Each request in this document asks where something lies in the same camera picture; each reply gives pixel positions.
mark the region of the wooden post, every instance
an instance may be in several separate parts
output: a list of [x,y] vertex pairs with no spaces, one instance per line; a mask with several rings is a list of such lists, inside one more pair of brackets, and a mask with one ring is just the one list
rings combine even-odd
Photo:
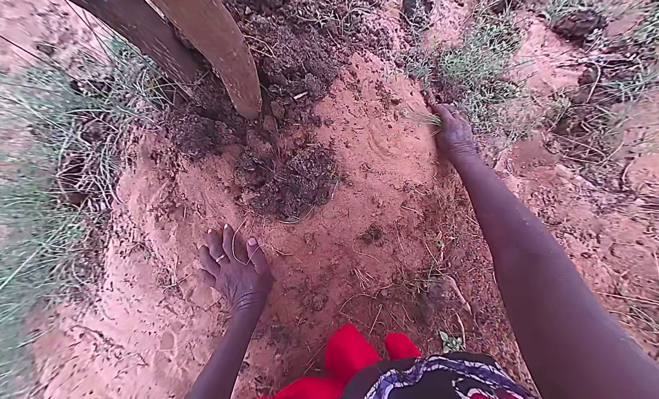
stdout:
[[145,0],[70,1],[137,46],[175,82],[192,83],[201,71],[192,52]]
[[261,110],[258,71],[243,33],[221,0],[153,3],[218,70],[238,113],[246,119],[257,119]]

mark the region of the left hand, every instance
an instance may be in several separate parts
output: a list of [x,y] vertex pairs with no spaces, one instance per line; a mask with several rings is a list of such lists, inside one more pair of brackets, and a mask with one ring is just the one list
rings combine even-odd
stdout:
[[201,278],[218,291],[234,311],[262,311],[272,288],[271,269],[256,239],[249,239],[245,245],[241,242],[242,238],[228,224],[223,232],[209,230],[207,245],[199,248],[204,267],[200,269]]

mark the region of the right hand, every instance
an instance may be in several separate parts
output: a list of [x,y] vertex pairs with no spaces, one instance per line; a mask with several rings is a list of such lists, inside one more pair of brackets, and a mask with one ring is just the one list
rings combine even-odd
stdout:
[[440,116],[441,121],[440,132],[435,136],[440,156],[452,162],[456,157],[477,155],[472,127],[460,115],[457,107],[437,104],[433,105],[432,109]]

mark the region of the hand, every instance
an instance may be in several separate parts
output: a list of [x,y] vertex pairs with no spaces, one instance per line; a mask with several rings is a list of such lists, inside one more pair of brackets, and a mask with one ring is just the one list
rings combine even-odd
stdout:
[[433,105],[432,109],[434,113],[440,116],[441,121],[440,132],[435,136],[440,155],[451,162],[460,156],[477,155],[475,140],[472,137],[472,127],[460,115],[458,109],[447,104]]
[[207,245],[199,248],[204,267],[199,273],[234,311],[256,309],[262,312],[272,288],[271,269],[254,238],[245,245],[241,242],[241,237],[228,224],[222,233],[209,230]]

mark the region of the right arm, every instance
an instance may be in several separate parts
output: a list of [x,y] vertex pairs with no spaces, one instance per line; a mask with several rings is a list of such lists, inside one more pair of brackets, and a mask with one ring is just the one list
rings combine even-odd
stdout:
[[541,221],[485,166],[455,108],[439,152],[467,189],[507,315],[544,398],[659,398],[659,368],[600,306]]

